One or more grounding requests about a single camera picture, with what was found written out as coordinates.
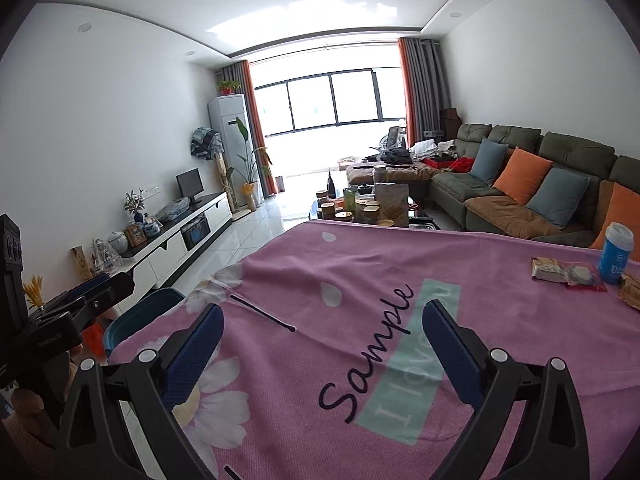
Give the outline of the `left hand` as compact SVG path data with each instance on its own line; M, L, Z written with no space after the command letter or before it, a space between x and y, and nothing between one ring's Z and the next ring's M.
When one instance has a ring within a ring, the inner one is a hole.
M53 446L58 438L74 368L67 352L44 362L30 362L17 375L11 401L18 421L40 442Z

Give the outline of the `pink sleeve left forearm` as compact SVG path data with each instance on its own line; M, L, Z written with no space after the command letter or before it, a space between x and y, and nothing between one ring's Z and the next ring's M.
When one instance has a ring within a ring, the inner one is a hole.
M35 478L53 479L55 477L54 449L30 434L15 414L3 419L1 423L8 432L9 442L16 448L17 456L24 460Z

